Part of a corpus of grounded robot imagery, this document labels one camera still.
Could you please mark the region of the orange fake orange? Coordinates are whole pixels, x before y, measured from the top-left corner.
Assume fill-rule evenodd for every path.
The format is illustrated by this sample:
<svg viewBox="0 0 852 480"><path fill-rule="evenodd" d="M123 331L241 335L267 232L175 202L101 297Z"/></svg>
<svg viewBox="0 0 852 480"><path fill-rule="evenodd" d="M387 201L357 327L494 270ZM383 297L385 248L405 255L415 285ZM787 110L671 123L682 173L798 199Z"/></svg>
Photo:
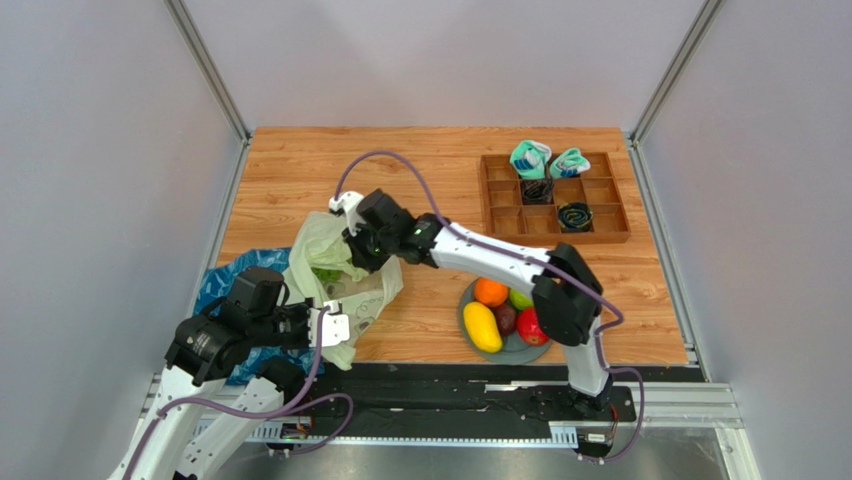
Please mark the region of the orange fake orange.
<svg viewBox="0 0 852 480"><path fill-rule="evenodd" d="M505 304L508 301L509 292L508 286L488 278L478 278L474 283L474 299L489 308Z"/></svg>

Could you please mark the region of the yellow fake mango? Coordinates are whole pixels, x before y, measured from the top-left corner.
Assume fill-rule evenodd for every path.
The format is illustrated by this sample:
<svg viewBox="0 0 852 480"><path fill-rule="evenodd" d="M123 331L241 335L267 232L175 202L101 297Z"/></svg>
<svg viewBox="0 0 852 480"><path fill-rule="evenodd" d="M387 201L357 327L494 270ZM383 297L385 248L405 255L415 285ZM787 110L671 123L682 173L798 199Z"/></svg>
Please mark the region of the yellow fake mango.
<svg viewBox="0 0 852 480"><path fill-rule="evenodd" d="M503 348L502 336L491 309L473 301L463 307L462 319L473 345L480 351L493 354Z"/></svg>

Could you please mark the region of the red fake fruit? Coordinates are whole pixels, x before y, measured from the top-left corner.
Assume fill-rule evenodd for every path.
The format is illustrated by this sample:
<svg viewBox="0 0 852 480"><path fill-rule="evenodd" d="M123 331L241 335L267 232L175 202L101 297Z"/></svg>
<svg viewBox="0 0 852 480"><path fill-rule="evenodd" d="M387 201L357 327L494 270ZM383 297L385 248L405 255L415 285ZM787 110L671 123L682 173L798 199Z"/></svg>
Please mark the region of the red fake fruit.
<svg viewBox="0 0 852 480"><path fill-rule="evenodd" d="M516 332L526 344L531 346L545 345L550 341L539 324L534 307L526 308L518 314Z"/></svg>

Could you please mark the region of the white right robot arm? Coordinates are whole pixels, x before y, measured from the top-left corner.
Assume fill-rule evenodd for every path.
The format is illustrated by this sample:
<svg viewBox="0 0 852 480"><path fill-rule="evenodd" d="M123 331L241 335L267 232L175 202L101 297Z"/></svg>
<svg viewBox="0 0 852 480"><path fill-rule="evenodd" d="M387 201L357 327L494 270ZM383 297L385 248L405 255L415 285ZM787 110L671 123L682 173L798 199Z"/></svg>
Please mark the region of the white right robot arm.
<svg viewBox="0 0 852 480"><path fill-rule="evenodd" d="M601 317L617 309L573 246L524 247L436 213L413 217L380 189L367 196L338 193L329 210L345 219L343 238L358 268L374 272L396 257L494 280L530 298L543 333L562 348L575 408L587 415L608 409L613 373L603 352Z"/></svg>

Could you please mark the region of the pale yellow plastic bag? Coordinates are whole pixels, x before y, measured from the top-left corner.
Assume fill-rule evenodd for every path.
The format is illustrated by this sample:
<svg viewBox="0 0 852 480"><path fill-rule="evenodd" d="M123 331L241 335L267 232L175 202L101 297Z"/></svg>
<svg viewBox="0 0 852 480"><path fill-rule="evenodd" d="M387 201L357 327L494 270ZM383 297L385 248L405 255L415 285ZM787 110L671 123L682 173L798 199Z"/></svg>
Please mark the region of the pale yellow plastic bag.
<svg viewBox="0 0 852 480"><path fill-rule="evenodd" d="M349 316L350 337L325 347L322 356L343 371L352 368L357 340L403 289L400 262L395 257L375 273L355 267L342 237L346 232L343 218L309 213L296 235L284 272L294 298L342 304L342 312Z"/></svg>

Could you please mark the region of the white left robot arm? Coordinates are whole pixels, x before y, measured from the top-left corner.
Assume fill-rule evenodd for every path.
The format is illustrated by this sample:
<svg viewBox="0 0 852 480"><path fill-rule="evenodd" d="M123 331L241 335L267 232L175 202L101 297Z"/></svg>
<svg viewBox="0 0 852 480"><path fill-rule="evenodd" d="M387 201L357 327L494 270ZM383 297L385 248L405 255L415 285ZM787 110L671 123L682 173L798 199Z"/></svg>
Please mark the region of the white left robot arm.
<svg viewBox="0 0 852 480"><path fill-rule="evenodd" d="M152 406L112 478L209 479L264 422L299 405L319 366L304 371L283 358L263 364L232 406L214 400L252 348L315 339L318 303L289 297L282 274L250 267L178 325Z"/></svg>

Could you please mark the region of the dark red fake plum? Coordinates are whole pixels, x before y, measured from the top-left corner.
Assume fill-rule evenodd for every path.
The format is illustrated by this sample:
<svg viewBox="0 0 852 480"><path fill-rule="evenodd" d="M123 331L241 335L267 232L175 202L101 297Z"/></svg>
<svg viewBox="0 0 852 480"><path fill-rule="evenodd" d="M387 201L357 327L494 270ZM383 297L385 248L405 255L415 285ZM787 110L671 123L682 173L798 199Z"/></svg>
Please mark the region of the dark red fake plum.
<svg viewBox="0 0 852 480"><path fill-rule="evenodd" d="M502 337L512 335L517 329L517 310L509 303L503 303L491 309L499 334Z"/></svg>

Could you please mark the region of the green fake apple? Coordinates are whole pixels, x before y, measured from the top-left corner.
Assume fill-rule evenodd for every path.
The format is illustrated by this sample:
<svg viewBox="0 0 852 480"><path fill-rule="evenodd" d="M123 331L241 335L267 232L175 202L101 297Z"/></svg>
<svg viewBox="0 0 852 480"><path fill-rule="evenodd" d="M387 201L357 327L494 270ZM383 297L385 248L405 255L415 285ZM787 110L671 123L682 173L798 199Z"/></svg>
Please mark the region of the green fake apple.
<svg viewBox="0 0 852 480"><path fill-rule="evenodd" d="M522 312L533 307L532 299L516 289L509 290L508 300L513 308L518 312Z"/></svg>

